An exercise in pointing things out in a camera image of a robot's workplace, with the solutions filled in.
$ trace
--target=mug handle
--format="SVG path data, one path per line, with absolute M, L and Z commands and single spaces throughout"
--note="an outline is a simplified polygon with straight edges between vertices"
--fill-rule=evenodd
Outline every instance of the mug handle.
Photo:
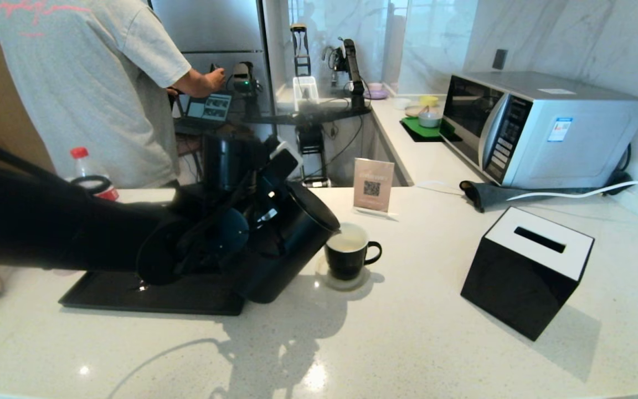
M 380 259 L 380 255 L 383 255 L 383 247 L 381 247 L 379 243 L 377 243 L 377 242 L 368 242 L 368 245 L 366 247 L 366 253 L 368 253 L 368 248 L 370 248 L 370 247 L 378 248 L 378 255 L 375 255 L 373 258 L 370 258 L 370 259 L 366 260 L 364 262 L 364 265 L 371 265 L 371 264 L 377 262 L 377 260 Z

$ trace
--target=microwave oven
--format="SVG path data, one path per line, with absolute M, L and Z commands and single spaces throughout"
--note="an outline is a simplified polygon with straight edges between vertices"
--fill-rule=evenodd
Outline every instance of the microwave oven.
M 440 129 L 498 185 L 603 187 L 638 129 L 638 98 L 534 71 L 453 75 Z

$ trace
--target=kitchen counter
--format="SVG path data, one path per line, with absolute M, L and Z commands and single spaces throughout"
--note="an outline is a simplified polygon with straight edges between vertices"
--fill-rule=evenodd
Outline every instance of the kitchen counter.
M 478 179 L 444 144 L 416 144 L 374 102 L 411 182 Z M 474 211 L 442 185 L 397 187 L 390 218 L 315 190 L 383 245 L 369 282 L 326 287 L 319 253 L 276 301 L 237 318 L 72 310 L 82 273 L 18 269 L 0 298 L 0 395 L 16 397 L 609 397 L 638 393 L 638 217 L 608 198 L 519 208 L 595 237 L 583 281 L 536 342 L 459 296 L 481 236 L 506 207 Z M 126 202 L 173 190 L 122 190 Z

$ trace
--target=stainless steel refrigerator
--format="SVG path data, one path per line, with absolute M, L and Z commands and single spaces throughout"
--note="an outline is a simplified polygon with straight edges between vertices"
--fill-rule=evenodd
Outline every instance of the stainless steel refrigerator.
M 261 0 L 149 0 L 149 5 L 192 67 L 201 73 L 207 73 L 215 63 L 225 68 L 230 79 L 233 66 L 243 61 L 253 63 L 253 75 L 263 86 L 258 93 L 261 115 L 274 114 Z M 232 90 L 232 86 L 230 83 L 227 88 Z M 229 118 L 238 121 L 243 111 L 243 101 L 233 101 Z M 251 128 L 261 139 L 273 132 L 269 125 Z

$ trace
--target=laptop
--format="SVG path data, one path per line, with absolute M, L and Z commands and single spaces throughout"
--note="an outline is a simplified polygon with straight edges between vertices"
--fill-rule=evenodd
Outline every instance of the laptop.
M 189 98 L 184 115 L 174 121 L 178 134 L 198 136 L 205 131 L 213 131 L 225 124 L 233 96 L 213 93 L 207 98 Z

